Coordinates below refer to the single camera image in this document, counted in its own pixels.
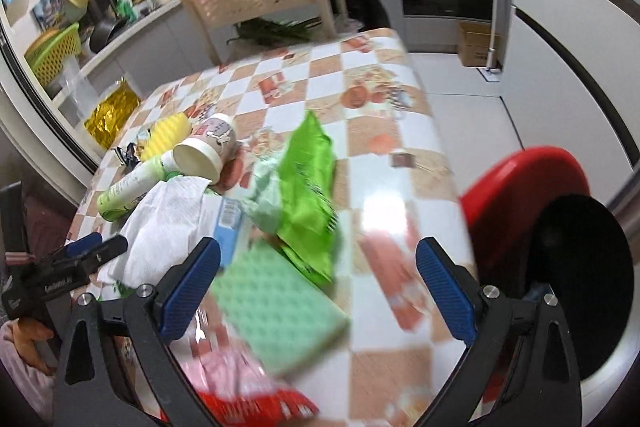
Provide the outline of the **person's left hand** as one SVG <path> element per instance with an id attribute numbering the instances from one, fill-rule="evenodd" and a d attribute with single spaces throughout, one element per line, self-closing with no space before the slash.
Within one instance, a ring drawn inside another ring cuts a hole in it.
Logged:
<path id="1" fill-rule="evenodd" d="M 31 317 L 22 317 L 13 323 L 12 332 L 15 349 L 21 359 L 44 375 L 51 376 L 54 369 L 47 365 L 36 347 L 36 343 L 53 338 L 51 329 Z"/>

